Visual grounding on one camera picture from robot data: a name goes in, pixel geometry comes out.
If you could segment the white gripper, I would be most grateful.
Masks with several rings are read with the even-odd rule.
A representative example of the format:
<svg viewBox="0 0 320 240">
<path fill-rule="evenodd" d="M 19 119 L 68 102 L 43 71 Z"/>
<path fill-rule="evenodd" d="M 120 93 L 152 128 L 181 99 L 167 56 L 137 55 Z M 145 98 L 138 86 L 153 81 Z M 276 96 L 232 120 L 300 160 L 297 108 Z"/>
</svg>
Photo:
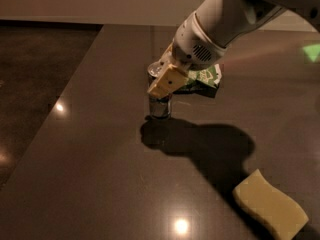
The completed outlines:
<svg viewBox="0 0 320 240">
<path fill-rule="evenodd" d="M 205 33 L 196 12 L 192 12 L 177 29 L 172 45 L 166 48 L 155 64 L 156 78 L 148 88 L 148 94 L 164 98 L 188 82 L 187 72 L 172 64 L 172 55 L 179 65 L 200 71 L 214 65 L 226 50 Z"/>
</svg>

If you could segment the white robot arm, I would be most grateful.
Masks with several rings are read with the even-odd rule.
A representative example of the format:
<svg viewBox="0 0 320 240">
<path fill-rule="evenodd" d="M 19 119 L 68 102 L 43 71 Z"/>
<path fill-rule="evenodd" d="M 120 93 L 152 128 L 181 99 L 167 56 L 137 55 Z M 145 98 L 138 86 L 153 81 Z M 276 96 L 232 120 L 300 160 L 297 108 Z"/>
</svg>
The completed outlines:
<svg viewBox="0 0 320 240">
<path fill-rule="evenodd" d="M 156 65 L 148 89 L 163 98 L 184 86 L 188 73 L 214 65 L 238 37 L 290 10 L 320 30 L 320 0 L 205 0 L 179 26 Z"/>
</svg>

